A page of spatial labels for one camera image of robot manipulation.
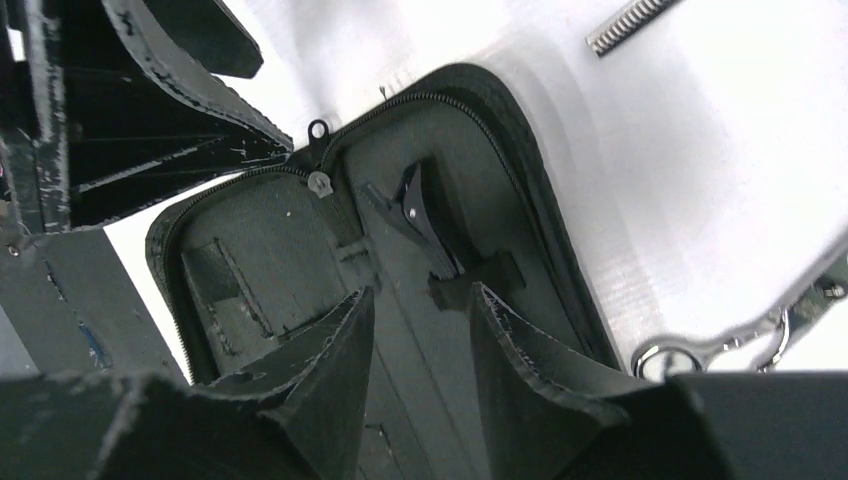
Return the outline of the black hair clip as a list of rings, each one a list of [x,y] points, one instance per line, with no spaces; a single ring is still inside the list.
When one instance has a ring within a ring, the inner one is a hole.
[[[387,225],[423,251],[437,278],[453,279],[464,270],[433,223],[436,213],[425,201],[423,164],[418,161],[404,169],[392,197],[385,196],[372,182],[363,183],[359,193]]]

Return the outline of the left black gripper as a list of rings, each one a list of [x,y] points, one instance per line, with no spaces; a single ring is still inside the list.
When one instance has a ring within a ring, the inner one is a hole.
[[[258,43],[220,0],[1,5],[1,370],[184,371],[110,231],[292,138],[225,83]]]

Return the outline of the black zip tool case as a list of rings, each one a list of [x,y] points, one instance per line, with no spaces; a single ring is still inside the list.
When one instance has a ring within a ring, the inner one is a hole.
[[[554,479],[618,359],[509,88],[438,69],[163,211],[146,259],[195,385],[316,479]]]

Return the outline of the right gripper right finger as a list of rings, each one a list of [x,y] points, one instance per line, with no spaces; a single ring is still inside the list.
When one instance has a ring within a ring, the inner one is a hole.
[[[843,479],[843,373],[628,376],[576,352],[486,285],[468,320],[496,479]]]

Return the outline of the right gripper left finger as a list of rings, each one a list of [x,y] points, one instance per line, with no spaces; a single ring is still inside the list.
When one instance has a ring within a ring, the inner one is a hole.
[[[374,292],[364,287],[208,386],[151,373],[5,380],[1,475],[351,479],[374,324]]]

